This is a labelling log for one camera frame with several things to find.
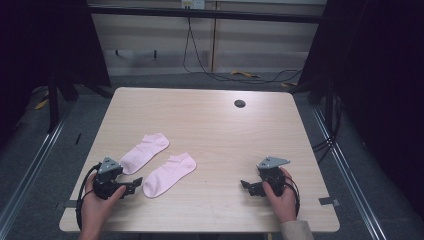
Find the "black horizontal bar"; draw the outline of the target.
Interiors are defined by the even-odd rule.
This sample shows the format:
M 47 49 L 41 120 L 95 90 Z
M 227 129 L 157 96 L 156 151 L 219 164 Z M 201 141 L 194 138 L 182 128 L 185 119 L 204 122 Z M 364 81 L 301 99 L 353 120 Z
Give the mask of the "black horizontal bar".
M 225 19 L 225 20 L 308 23 L 308 24 L 319 24 L 325 21 L 325 18 L 321 16 L 312 16 L 312 15 L 253 13 L 253 12 L 237 12 L 237 11 L 221 11 L 221 10 L 138 8 L 138 7 L 121 7 L 121 6 L 111 6 L 111 5 L 89 5 L 88 10 L 90 13 L 95 13 L 95 14 L 137 15 L 137 16 L 155 16 L 155 17 L 186 17 L 186 18 Z

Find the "person's right hand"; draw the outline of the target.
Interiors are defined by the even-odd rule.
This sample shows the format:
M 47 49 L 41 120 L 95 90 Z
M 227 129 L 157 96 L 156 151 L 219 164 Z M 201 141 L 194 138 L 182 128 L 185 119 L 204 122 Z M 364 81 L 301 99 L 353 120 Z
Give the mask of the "person's right hand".
M 272 187 L 267 183 L 263 182 L 265 194 L 271 204 L 271 207 L 281 223 L 295 221 L 297 219 L 296 213 L 296 192 L 294 191 L 293 181 L 289 172 L 283 167 L 280 171 L 286 177 L 286 184 L 283 187 L 283 194 L 276 196 L 273 192 Z

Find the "white wall socket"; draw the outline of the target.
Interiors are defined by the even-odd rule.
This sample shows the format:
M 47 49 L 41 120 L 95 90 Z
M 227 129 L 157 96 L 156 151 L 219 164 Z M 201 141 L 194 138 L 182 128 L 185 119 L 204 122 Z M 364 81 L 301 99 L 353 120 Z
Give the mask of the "white wall socket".
M 183 9 L 205 9 L 205 0 L 181 0 Z

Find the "pink ankle sock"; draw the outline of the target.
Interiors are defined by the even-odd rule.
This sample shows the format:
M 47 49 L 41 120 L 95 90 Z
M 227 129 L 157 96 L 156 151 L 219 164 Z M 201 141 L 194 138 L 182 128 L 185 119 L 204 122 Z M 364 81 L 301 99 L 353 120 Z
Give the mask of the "pink ankle sock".
M 169 140 L 162 134 L 145 135 L 141 142 L 127 152 L 121 159 L 123 173 L 131 175 L 146 165 L 155 155 L 169 146 Z
M 165 164 L 148 175 L 143 185 L 143 193 L 147 198 L 156 198 L 196 168 L 196 161 L 188 153 L 170 156 Z

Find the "metal floor rail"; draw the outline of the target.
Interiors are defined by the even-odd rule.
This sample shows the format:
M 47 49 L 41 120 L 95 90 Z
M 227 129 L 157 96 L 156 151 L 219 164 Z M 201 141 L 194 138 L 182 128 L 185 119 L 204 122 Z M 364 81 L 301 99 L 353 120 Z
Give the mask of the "metal floor rail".
M 361 218 L 373 240 L 387 240 L 386 234 L 383 230 L 382 225 L 380 224 L 379 219 L 375 215 L 371 205 L 366 199 L 359 183 L 347 162 L 343 151 L 341 150 L 339 144 L 335 139 L 330 139 L 330 131 L 327 129 L 324 120 L 324 114 L 322 111 L 314 107 L 313 113 L 322 132 L 322 135 L 325 138 L 325 143 L 328 146 L 328 150 L 331 152 L 339 171 L 347 185 L 347 188 L 355 202 L 355 205 L 361 215 Z
M 55 127 L 46 135 L 37 154 L 33 158 L 30 166 L 26 170 L 22 180 L 13 192 L 8 203 L 0 213 L 0 239 L 4 239 L 9 229 L 13 225 L 35 179 L 37 178 L 43 164 L 60 136 L 65 122 L 69 118 L 70 109 L 67 109 L 59 118 Z

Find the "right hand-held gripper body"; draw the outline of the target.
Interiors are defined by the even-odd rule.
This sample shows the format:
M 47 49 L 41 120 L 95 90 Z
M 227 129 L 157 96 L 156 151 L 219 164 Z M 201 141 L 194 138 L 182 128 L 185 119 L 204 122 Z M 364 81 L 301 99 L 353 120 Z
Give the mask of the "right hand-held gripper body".
M 257 164 L 259 176 L 271 186 L 277 197 L 283 194 L 283 187 L 285 185 L 285 174 L 281 171 L 280 167 L 288 163 L 289 160 L 287 159 L 267 156 Z

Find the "person's left hand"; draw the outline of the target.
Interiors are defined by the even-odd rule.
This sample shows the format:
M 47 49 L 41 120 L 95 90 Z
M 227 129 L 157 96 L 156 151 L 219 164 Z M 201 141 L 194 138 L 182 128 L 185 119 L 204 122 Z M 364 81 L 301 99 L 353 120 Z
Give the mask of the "person's left hand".
M 81 209 L 81 232 L 101 232 L 114 206 L 125 192 L 125 189 L 125 186 L 121 186 L 111 197 L 107 200 L 103 200 L 97 197 L 95 193 L 92 193 L 93 183 L 89 181 L 85 186 L 87 193 L 84 197 Z

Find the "black curtain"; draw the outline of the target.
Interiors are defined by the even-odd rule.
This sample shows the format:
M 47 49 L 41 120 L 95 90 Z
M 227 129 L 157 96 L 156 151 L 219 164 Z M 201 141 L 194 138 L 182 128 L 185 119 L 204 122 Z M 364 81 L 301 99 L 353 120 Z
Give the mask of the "black curtain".
M 424 0 L 327 0 L 301 83 L 333 89 L 385 173 L 424 216 Z
M 0 143 L 25 112 L 30 93 L 52 80 L 67 100 L 73 86 L 110 79 L 88 0 L 0 0 Z

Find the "black metal stand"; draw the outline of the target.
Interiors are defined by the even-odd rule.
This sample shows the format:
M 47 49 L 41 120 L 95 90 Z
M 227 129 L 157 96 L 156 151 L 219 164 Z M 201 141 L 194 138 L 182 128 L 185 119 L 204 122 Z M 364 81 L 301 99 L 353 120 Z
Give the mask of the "black metal stand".
M 48 132 L 52 133 L 59 122 L 57 73 L 52 71 L 48 81 L 50 122 Z

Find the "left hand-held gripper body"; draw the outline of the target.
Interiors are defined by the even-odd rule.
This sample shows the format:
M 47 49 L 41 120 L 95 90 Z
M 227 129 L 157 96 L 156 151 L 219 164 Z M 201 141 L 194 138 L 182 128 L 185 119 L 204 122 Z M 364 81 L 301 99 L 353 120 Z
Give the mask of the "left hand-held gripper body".
M 123 167 L 110 157 L 105 157 L 97 171 L 93 182 L 93 190 L 97 197 L 107 200 L 122 186 L 116 181 L 123 173 Z

